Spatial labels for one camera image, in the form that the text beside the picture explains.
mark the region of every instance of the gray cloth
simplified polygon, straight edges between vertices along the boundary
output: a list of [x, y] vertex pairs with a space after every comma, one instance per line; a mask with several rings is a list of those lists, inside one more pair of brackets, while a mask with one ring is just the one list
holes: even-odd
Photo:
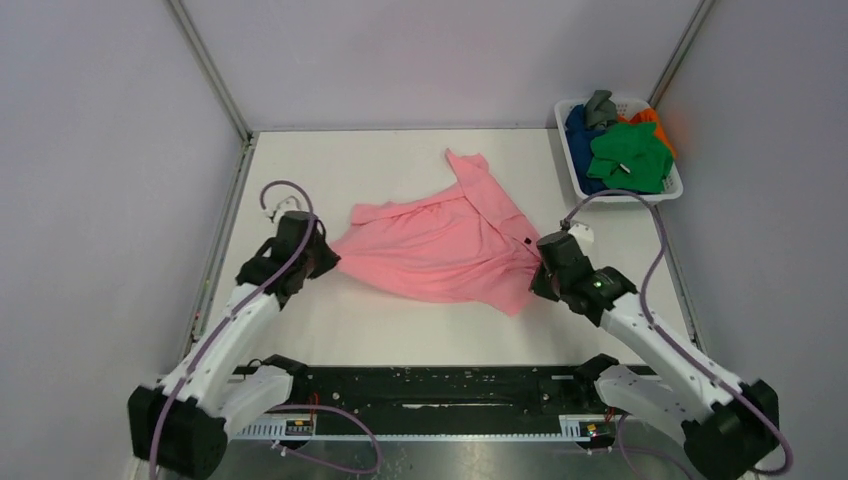
[[592, 98], [586, 102], [585, 122], [587, 130], [606, 130], [618, 123], [615, 104], [610, 101], [612, 92], [595, 90]]

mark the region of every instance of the white basket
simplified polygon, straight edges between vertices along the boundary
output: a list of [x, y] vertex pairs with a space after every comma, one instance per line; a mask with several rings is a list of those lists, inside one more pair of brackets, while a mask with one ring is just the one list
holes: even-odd
[[[650, 107], [644, 100], [638, 98], [618, 98], [613, 96], [610, 100], [615, 103], [615, 109], [622, 117], [631, 118], [633, 115]], [[557, 128], [559, 128], [559, 138], [562, 140], [562, 148], [565, 151], [565, 163], [568, 165], [568, 173], [571, 175], [571, 185], [574, 188], [574, 193], [577, 195], [577, 200], [583, 200], [589, 195], [583, 193], [580, 189], [580, 183], [577, 181], [577, 172], [574, 171], [574, 159], [571, 158], [571, 150], [568, 148], [568, 140], [565, 137], [565, 119], [571, 113], [571, 109], [577, 105], [585, 105], [588, 98], [560, 100], [554, 107], [554, 114], [557, 119]], [[680, 181], [680, 173], [677, 171], [677, 165], [671, 165], [671, 172], [663, 181], [665, 190], [663, 193], [654, 195], [642, 195], [642, 197], [651, 203], [658, 203], [663, 200], [671, 200], [683, 194], [683, 182]], [[637, 202], [633, 197], [627, 195], [610, 195], [600, 196], [592, 202], [598, 203], [630, 203]]]

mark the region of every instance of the pink shirt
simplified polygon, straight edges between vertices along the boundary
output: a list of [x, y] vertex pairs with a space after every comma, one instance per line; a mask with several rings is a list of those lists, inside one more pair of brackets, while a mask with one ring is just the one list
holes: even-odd
[[489, 173], [482, 155], [446, 153], [452, 187], [412, 203], [356, 205], [331, 246], [338, 268], [426, 302], [488, 303], [515, 315], [532, 298], [539, 234]]

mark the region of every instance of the white wall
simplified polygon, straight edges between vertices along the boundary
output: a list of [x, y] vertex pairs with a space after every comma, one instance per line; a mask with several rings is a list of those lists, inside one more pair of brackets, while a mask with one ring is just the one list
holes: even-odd
[[186, 0], [255, 130], [553, 125], [647, 98], [698, 0]]
[[0, 478], [116, 480], [240, 148], [161, 1], [0, 6]]
[[[848, 2], [719, 2], [660, 103], [709, 351], [769, 382], [793, 479], [845, 478]], [[780, 462], [776, 458], [773, 464]]]

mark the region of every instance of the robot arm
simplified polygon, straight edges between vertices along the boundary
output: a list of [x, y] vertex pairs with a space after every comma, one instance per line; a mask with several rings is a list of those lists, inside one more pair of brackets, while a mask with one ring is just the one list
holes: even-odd
[[[292, 211], [280, 218], [277, 235], [244, 263], [224, 312], [186, 358], [155, 387], [139, 386], [130, 396], [130, 433], [136, 457], [150, 458], [156, 422], [175, 391], [159, 441], [157, 464], [198, 479], [212, 474], [235, 434], [288, 400], [292, 377], [275, 366], [260, 367], [233, 389], [228, 390], [227, 383], [239, 361], [304, 281], [323, 275], [339, 261], [323, 232], [313, 229], [291, 267], [241, 307], [232, 320], [230, 315], [290, 260], [307, 231], [308, 215]], [[214, 341], [207, 341], [213, 336]]]
[[[537, 242], [542, 265], [531, 290], [562, 300], [595, 326], [621, 340], [650, 366], [668, 387], [645, 380], [618, 361], [595, 357], [581, 369], [606, 405], [641, 418], [683, 445], [692, 464], [710, 480], [735, 479], [774, 450], [777, 439], [732, 391], [778, 423], [777, 395], [765, 382], [745, 384], [738, 376], [684, 340], [656, 312], [643, 313], [635, 285], [611, 267], [595, 270], [583, 251], [592, 246], [588, 227], [575, 223]], [[658, 332], [664, 332], [669, 339]], [[708, 366], [707, 376], [681, 355]]]

